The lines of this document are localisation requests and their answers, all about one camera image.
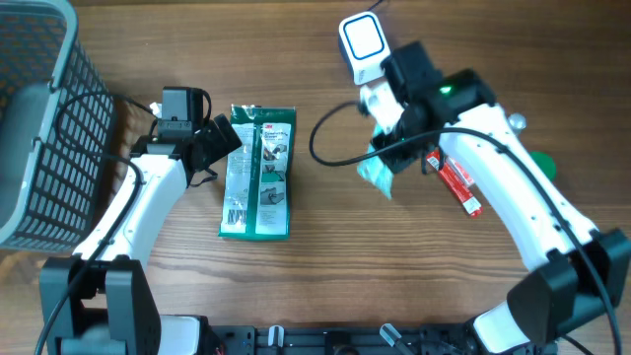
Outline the yellow liquid bottle silver cap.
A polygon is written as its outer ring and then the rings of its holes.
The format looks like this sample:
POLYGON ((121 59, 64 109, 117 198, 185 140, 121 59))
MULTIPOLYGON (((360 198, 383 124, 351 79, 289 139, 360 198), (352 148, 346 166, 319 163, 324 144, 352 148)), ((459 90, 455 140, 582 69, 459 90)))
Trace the yellow liquid bottle silver cap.
POLYGON ((520 113, 510 114, 507 120, 516 135, 519 135, 527 127, 526 118, 520 113))

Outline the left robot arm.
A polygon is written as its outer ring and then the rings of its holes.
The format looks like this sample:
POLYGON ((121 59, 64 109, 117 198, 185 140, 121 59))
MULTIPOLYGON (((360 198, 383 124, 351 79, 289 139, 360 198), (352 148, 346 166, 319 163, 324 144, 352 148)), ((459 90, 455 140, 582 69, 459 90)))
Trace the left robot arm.
POLYGON ((49 258, 39 291, 38 354, 220 354, 205 316, 159 313, 145 268, 170 211, 193 177, 241 148, 203 89, 165 87, 162 111, 128 157, 127 176, 97 227, 68 257, 49 258))

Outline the red Kleenex tissue pack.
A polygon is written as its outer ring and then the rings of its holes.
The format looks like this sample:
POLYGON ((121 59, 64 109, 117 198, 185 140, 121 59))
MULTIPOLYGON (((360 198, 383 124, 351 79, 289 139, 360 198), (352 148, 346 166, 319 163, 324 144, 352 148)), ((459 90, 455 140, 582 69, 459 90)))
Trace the red Kleenex tissue pack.
POLYGON ((452 157, 448 157, 448 163, 466 187, 472 187, 475 185, 475 180, 473 179, 473 177, 458 161, 456 161, 452 157))

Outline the green 3M product package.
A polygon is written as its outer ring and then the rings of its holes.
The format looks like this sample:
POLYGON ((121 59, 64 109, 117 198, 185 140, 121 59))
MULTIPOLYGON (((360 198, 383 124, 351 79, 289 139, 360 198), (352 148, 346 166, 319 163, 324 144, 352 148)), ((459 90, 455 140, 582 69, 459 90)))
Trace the green 3M product package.
POLYGON ((242 146, 228 155, 219 236, 250 242, 290 237, 293 107, 232 106, 242 146))

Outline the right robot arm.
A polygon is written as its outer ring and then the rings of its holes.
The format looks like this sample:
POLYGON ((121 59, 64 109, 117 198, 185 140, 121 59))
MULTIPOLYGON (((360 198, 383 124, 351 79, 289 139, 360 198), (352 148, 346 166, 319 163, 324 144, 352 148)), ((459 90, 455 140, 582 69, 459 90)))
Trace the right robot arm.
POLYGON ((502 354, 555 341, 599 316, 613 318, 627 277, 630 242, 601 232, 556 189, 508 124, 490 87, 472 70, 444 76, 419 42, 382 63, 386 88, 369 100, 390 118, 372 141, 400 173, 438 151, 471 175, 512 236, 526 277, 471 324, 481 351, 502 354))

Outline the teal mint candy packet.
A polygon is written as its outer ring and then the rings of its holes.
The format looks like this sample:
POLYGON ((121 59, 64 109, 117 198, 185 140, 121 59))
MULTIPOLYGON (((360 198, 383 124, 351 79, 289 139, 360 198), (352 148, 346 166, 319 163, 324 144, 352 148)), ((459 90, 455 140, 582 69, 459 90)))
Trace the teal mint candy packet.
POLYGON ((357 167, 357 173, 387 199, 392 199, 393 173, 378 156, 362 161, 357 167))

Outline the green lid white jar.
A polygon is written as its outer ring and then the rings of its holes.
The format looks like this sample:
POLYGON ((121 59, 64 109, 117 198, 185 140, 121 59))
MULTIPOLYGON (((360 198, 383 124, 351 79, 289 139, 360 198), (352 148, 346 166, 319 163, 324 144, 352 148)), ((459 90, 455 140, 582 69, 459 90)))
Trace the green lid white jar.
POLYGON ((554 181, 557 176, 557 166, 551 156, 543 152, 530 152, 529 155, 536 163, 536 165, 542 170, 544 175, 551 181, 554 181))

